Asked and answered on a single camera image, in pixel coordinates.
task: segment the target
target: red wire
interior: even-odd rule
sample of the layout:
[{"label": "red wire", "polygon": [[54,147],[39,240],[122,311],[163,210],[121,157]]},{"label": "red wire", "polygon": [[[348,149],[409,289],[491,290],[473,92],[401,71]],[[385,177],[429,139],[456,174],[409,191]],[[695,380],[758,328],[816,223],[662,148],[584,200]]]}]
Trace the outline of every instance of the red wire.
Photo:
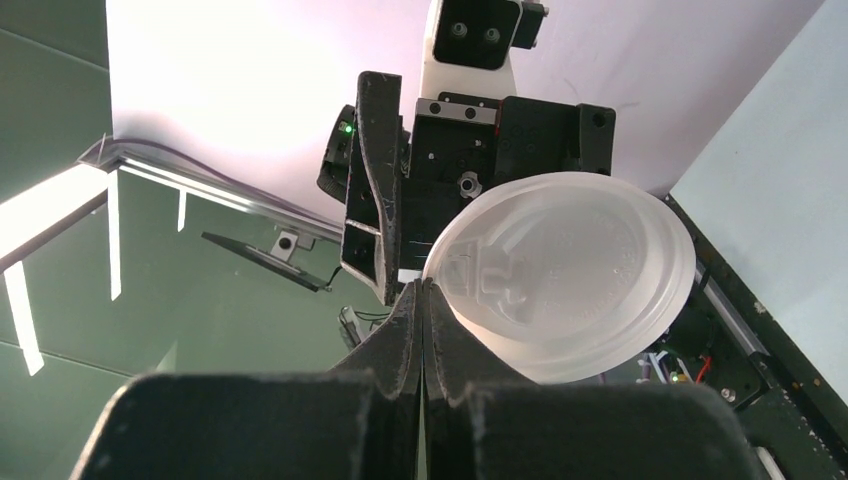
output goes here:
[{"label": "red wire", "polygon": [[704,379],[704,375],[707,373],[707,370],[710,369],[710,366],[712,365],[712,363],[713,363],[713,357],[707,357],[704,360],[704,366],[701,367],[701,371],[698,372],[698,378],[695,379],[695,383],[701,383],[701,381]]}]

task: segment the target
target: white plastic lid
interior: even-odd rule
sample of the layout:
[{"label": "white plastic lid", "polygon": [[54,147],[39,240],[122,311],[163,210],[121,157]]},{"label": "white plastic lid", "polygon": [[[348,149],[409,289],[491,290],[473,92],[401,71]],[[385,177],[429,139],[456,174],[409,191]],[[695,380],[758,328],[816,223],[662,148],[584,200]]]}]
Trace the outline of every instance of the white plastic lid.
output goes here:
[{"label": "white plastic lid", "polygon": [[457,319],[539,383],[633,358],[680,313],[694,276],[692,239],[668,207],[579,172],[487,191],[442,232],[424,267]]}]

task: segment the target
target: screw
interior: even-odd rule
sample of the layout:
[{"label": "screw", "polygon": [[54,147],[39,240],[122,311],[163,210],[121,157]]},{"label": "screw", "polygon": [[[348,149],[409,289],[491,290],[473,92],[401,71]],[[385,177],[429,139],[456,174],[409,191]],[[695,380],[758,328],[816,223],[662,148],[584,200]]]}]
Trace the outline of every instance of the screw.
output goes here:
[{"label": "screw", "polygon": [[486,34],[483,35],[483,38],[489,43],[498,43],[501,39],[501,32],[499,32],[497,28],[490,28],[486,30]]},{"label": "screw", "polygon": [[729,388],[722,388],[721,389],[721,398],[727,400],[730,403],[733,403],[733,401],[736,400],[736,392],[734,392],[733,390],[731,390]]},{"label": "screw", "polygon": [[468,27],[462,22],[456,22],[451,27],[451,33],[456,38],[465,38],[465,35],[468,34]]}]

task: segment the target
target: green wall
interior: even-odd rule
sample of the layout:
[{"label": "green wall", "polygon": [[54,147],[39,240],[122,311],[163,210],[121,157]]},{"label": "green wall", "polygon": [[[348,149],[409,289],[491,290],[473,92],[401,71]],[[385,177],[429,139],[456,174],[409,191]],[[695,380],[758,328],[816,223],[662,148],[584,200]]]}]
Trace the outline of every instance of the green wall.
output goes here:
[{"label": "green wall", "polygon": [[[111,130],[102,0],[0,3],[0,202],[61,171]],[[121,174],[123,294],[109,299],[105,209],[24,261],[45,366],[27,374],[0,276],[0,478],[67,478],[105,402],[176,345],[177,371],[321,371],[346,349],[343,305],[382,311],[341,273],[313,294],[199,238],[269,247],[275,226]],[[327,278],[338,246],[294,262]]]}]

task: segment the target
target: plastic lid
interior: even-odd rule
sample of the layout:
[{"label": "plastic lid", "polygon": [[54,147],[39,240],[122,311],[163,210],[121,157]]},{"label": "plastic lid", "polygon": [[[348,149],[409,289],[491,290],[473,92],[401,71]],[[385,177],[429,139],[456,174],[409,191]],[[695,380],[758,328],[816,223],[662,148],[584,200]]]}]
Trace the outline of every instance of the plastic lid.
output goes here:
[{"label": "plastic lid", "polygon": [[457,319],[539,383],[597,375],[643,351],[680,313],[694,276],[692,240],[667,206],[579,172],[487,191],[424,267]]}]

